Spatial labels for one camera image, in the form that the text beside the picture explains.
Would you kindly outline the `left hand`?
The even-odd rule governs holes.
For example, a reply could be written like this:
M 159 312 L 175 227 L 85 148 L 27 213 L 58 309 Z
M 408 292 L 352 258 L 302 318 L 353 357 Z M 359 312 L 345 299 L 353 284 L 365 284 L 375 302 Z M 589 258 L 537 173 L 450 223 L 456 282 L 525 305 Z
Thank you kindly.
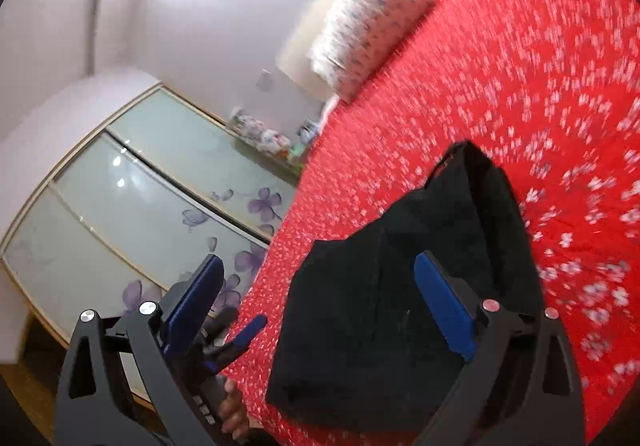
M 243 394 L 233 380 L 224 382 L 224 400 L 218 407 L 221 429 L 235 440 L 245 440 L 250 430 L 250 419 L 243 402 Z

